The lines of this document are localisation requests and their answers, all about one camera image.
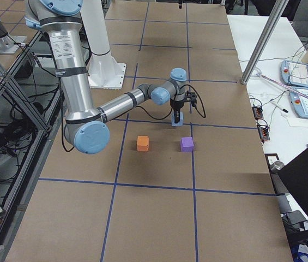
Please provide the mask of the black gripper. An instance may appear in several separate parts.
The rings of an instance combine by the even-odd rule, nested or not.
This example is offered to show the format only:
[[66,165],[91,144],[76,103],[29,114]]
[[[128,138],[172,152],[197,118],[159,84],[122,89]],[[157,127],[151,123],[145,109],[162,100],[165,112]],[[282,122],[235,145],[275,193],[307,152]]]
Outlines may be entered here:
[[179,4],[179,9],[181,9],[183,5],[183,0],[178,0],[178,4]]
[[180,110],[185,103],[190,103],[192,107],[197,106],[197,95],[195,92],[186,91],[170,99],[170,106],[173,109],[173,123],[180,123]]

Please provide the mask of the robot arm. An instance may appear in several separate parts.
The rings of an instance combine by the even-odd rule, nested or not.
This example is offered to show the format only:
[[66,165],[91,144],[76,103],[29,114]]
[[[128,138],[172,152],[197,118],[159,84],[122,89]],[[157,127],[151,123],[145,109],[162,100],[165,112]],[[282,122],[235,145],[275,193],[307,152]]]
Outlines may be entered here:
[[96,154],[110,140],[107,122],[138,107],[146,100],[169,103],[173,125],[181,125],[181,108],[196,104],[188,91],[186,71],[174,68],[161,85],[142,84],[95,107],[92,88],[120,89],[126,71],[111,55],[100,1],[25,1],[26,25],[46,33],[62,83],[68,113],[62,136],[78,151]]

